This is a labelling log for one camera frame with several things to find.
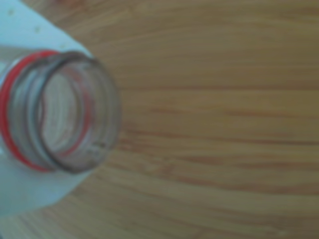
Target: wooden table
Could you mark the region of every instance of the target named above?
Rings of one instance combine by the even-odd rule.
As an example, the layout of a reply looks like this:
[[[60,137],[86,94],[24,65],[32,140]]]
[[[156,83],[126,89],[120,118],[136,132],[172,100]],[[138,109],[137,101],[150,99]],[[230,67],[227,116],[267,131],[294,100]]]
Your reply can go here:
[[[108,67],[123,127],[4,239],[319,238],[318,1],[26,2]]]

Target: brown wood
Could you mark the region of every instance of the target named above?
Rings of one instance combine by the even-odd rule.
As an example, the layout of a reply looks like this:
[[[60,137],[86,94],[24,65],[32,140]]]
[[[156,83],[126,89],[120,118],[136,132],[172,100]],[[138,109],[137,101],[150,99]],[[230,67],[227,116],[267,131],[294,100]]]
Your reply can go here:
[[[123,129],[4,239],[319,238],[319,1],[26,2],[108,66]]]

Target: bottle opening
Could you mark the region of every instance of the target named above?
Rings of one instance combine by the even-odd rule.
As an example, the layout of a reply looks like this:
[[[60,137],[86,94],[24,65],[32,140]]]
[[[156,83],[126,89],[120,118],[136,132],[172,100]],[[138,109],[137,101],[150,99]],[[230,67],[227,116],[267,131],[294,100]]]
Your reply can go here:
[[[98,166],[119,130],[112,80],[96,60],[77,52],[29,64],[12,85],[6,110],[18,152],[43,170],[78,173]]]

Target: clear plastic neck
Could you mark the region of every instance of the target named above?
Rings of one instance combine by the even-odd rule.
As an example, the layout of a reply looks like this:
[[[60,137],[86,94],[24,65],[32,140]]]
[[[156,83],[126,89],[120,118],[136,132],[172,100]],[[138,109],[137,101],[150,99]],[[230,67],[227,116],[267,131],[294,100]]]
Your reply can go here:
[[[40,57],[8,91],[9,136],[30,164],[79,173],[106,159],[117,139],[120,104],[96,60],[78,52]]]

